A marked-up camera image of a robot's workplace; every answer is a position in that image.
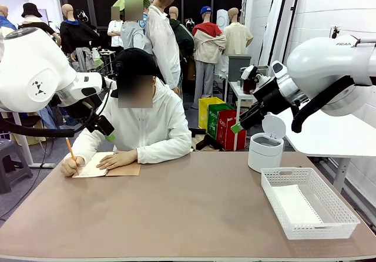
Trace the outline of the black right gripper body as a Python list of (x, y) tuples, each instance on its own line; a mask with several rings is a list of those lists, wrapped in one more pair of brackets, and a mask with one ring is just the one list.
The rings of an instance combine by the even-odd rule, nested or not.
[(295, 107), (281, 94), (276, 79), (257, 88), (253, 92), (253, 96), (258, 102), (258, 109), (262, 115), (266, 115), (268, 112), (277, 115), (288, 108)]

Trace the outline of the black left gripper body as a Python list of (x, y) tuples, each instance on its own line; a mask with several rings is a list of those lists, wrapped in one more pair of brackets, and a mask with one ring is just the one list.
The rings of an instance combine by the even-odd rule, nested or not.
[(96, 112), (97, 108), (102, 104), (102, 100), (98, 95), (86, 97), (78, 102), (67, 106), (66, 111), (70, 117), (77, 120), (86, 120), (91, 111)]

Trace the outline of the person's left hand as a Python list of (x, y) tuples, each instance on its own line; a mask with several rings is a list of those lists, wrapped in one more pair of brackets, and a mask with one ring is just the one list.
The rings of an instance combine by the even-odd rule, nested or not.
[(112, 170), (117, 167), (127, 166), (137, 161), (137, 150), (115, 151), (114, 154), (105, 156), (96, 167), (100, 170)]

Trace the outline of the person's right hand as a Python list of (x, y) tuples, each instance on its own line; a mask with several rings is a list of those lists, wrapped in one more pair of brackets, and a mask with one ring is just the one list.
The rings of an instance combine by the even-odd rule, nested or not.
[(64, 159), (61, 164), (61, 173), (65, 177), (70, 177), (74, 175), (78, 168), (85, 165), (85, 160), (82, 157), (76, 157), (75, 160), (72, 158)]

